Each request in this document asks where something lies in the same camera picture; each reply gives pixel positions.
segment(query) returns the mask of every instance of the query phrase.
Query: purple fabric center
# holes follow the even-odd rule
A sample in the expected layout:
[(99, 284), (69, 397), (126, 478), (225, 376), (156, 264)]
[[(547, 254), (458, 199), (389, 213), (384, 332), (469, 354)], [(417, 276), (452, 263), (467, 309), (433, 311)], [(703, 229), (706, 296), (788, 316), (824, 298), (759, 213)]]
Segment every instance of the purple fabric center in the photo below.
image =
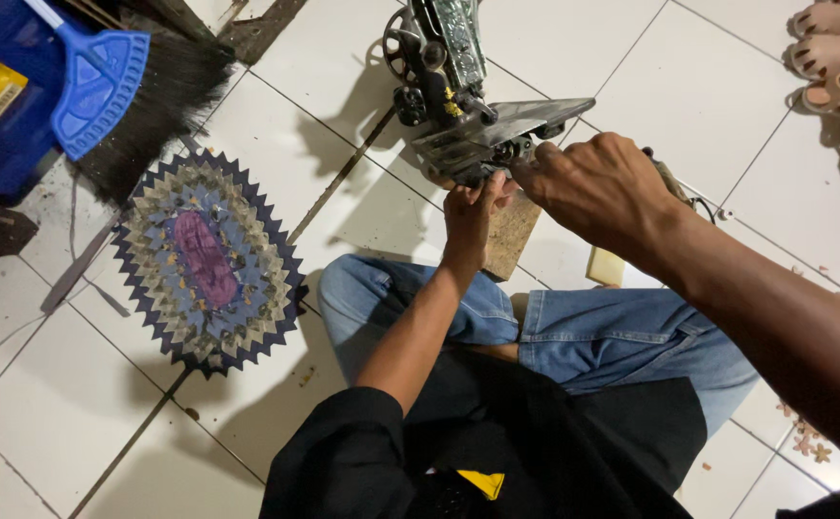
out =
[(180, 214), (176, 217), (173, 236), (208, 305), (217, 309), (234, 299), (237, 279), (202, 217), (195, 211)]

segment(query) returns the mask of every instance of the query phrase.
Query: blue jeans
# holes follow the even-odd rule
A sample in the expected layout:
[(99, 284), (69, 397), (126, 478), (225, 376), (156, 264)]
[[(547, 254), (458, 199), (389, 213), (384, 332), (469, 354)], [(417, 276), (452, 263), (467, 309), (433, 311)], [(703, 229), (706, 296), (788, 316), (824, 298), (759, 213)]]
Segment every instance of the blue jeans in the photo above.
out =
[[(354, 255), (327, 266), (318, 303), (349, 383), (435, 270)], [(724, 332), (671, 290), (532, 291), (520, 334), (509, 297), (478, 274), (446, 340), (465, 345), (518, 342), (519, 363), (550, 377), (571, 395), (688, 377), (709, 438), (759, 380)]]

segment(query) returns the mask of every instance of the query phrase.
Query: broom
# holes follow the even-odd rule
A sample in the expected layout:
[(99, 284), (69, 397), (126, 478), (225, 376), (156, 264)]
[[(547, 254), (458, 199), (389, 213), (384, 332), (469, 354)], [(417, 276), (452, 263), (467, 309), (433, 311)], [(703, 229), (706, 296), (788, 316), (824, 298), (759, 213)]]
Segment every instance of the broom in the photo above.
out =
[(170, 34), (81, 34), (45, 0), (25, 0), (65, 42), (67, 77), (52, 113), (61, 147), (96, 186), (123, 205), (145, 167), (173, 138), (201, 127), (219, 100), (233, 56), (217, 43)]

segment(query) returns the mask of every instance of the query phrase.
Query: blue broom head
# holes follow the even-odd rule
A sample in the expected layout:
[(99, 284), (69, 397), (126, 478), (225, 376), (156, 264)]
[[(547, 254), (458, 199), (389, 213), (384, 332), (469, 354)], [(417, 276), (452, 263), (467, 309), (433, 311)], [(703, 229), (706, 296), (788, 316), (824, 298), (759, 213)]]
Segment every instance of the blue broom head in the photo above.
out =
[(67, 48), (68, 75), (52, 127), (76, 161), (112, 131), (135, 98), (148, 64), (150, 34), (103, 30), (87, 36), (68, 23), (57, 33)]

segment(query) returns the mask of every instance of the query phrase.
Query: blue container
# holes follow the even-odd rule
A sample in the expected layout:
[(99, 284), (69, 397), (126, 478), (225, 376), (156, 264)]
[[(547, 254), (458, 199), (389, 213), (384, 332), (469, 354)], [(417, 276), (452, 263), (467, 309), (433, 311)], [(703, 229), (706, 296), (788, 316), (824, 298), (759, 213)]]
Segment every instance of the blue container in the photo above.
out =
[(0, 63), (29, 78), (0, 117), (0, 197), (18, 198), (57, 143), (51, 115), (65, 85), (65, 48), (22, 0), (0, 0)]

